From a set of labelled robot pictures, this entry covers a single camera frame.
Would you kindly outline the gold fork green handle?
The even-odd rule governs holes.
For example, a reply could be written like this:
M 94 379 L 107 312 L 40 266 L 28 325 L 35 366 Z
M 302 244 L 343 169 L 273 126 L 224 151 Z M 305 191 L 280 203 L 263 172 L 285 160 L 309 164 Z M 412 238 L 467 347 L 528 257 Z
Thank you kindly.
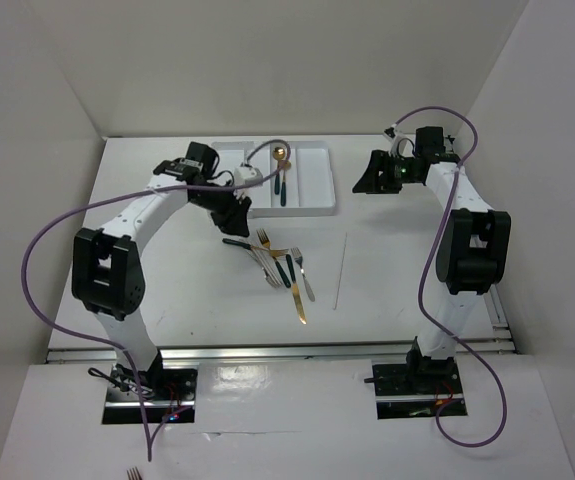
M 252 251 L 252 250 L 263 251 L 265 253 L 268 253 L 272 257 L 281 257 L 281 256 L 285 256 L 288 253 L 290 253 L 289 249 L 271 249 L 271 248 L 267 248 L 267 247 L 252 245 L 248 242 L 243 242 L 241 240 L 223 238 L 221 241 L 223 244 L 241 247 L 241 248 L 249 250 L 249 251 Z
M 279 259 L 285 254 L 285 252 L 283 250 L 275 250 L 272 248 L 271 241 L 264 229 L 260 228 L 256 231 L 256 233 L 262 247 L 271 256 L 283 284 L 285 285 L 286 288 L 290 289 L 291 281 L 279 261 Z

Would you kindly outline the silver fork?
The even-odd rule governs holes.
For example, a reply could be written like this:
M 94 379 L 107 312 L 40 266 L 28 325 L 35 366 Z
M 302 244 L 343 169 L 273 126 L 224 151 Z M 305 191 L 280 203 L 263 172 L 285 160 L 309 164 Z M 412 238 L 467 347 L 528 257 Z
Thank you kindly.
M 306 275 L 306 271 L 304 268 L 304 257 L 302 255 L 302 252 L 300 251 L 299 248 L 295 247 L 291 249 L 291 253 L 293 255 L 294 261 L 296 262 L 296 264 L 300 269 L 307 297 L 311 302 L 315 302 L 316 301 L 315 293 Z
M 266 280 L 266 282 L 272 287 L 272 288 L 279 288 L 280 287 L 280 282 L 277 281 L 269 272 L 269 270 L 267 269 L 267 267 L 265 266 L 265 264 L 263 263 L 261 256 L 259 254 L 257 254 L 254 250 L 252 250 L 250 252 L 251 256 L 254 258 L 254 260 L 256 261 L 256 263 L 260 266 L 264 278 Z

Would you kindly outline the gold spoon green handle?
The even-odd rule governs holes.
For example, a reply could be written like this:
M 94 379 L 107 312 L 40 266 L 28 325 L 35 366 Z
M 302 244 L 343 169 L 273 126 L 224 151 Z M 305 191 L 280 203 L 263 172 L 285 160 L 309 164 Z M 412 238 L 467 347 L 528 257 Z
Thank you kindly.
M 281 192 L 281 180 L 280 180 L 280 167 L 282 162 L 286 158 L 286 150 L 284 147 L 281 146 L 274 146 L 272 148 L 272 158 L 277 162 L 277 171 L 278 173 L 274 176 L 273 180 L 273 193 L 275 195 L 279 195 Z
M 280 189 L 279 189 L 281 207 L 285 207 L 287 204 L 287 186 L 286 186 L 287 178 L 286 177 L 287 177 L 287 172 L 290 170 L 290 168 L 291 168 L 291 162 L 286 161 L 285 165 L 282 169 Z

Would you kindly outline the gold knife green handle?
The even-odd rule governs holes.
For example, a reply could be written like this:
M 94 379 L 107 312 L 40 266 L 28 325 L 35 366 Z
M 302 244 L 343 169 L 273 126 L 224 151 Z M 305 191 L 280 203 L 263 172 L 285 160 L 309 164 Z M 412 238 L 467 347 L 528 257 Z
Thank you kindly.
M 287 255 L 286 255 L 286 262 L 287 262 L 287 266 L 288 266 L 288 270 L 289 270 L 289 275 L 290 275 L 291 292 L 292 292 L 292 296 L 293 296 L 293 299 L 294 299 L 294 303 L 295 303 L 296 311 L 297 311 L 297 314 L 298 314 L 298 318 L 299 318 L 299 321 L 300 321 L 303 325 L 306 325 L 306 324 L 307 324 L 306 314 L 305 314 L 304 306 L 303 306 L 303 303 L 302 303 L 300 291 L 299 291 L 299 288 L 298 288 L 297 280 L 296 280 L 294 262 L 293 262 L 292 256 L 291 256 L 290 254 L 287 254 Z

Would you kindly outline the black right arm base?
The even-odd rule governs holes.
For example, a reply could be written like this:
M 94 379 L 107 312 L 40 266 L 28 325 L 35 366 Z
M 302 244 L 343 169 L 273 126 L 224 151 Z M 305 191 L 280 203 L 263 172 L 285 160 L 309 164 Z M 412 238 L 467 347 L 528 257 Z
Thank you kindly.
M 461 394 L 463 387 L 453 357 L 432 360 L 410 351 L 403 364 L 376 364 L 364 380 L 373 384 L 377 396 Z

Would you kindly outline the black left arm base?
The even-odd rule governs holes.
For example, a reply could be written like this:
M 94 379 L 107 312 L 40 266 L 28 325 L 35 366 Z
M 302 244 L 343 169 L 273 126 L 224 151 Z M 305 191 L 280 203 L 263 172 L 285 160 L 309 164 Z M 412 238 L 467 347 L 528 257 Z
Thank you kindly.
M 132 375 L 119 365 L 114 365 L 109 373 L 90 367 L 87 373 L 107 383 L 106 400 L 110 403 L 136 402 L 137 386 Z M 156 383 L 141 376 L 142 396 L 150 404 L 163 402 L 181 405 L 195 398 L 198 370 L 195 368 L 164 369 L 156 377 Z

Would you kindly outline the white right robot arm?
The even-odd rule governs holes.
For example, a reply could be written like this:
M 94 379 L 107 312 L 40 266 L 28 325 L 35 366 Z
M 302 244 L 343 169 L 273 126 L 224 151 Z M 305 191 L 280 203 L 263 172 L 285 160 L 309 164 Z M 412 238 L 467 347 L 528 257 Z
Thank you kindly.
M 439 200 L 447 217 L 434 256 L 436 278 L 443 286 L 438 311 L 430 325 L 414 339 L 401 373 L 393 384 L 427 393 L 456 373 L 456 339 L 490 287 L 503 277 L 511 217 L 493 209 L 477 193 L 458 164 L 461 158 L 448 150 L 443 129 L 416 130 L 412 154 L 398 148 L 407 138 L 387 130 L 390 151 L 371 152 L 365 172 L 352 191 L 359 194 L 398 194 L 406 184 L 422 184 Z

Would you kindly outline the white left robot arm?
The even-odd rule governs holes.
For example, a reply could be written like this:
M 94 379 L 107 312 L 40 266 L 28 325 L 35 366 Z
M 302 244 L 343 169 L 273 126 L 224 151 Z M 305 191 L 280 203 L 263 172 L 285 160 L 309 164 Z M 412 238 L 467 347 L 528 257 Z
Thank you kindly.
M 72 294 L 116 344 L 117 369 L 143 399 L 163 390 L 163 361 L 141 314 L 146 285 L 140 255 L 154 234 L 186 204 L 207 210 L 226 234 L 249 235 L 251 199 L 214 182 L 219 155 L 192 142 L 186 155 L 153 170 L 148 196 L 133 200 L 97 229 L 82 228 L 73 242 Z

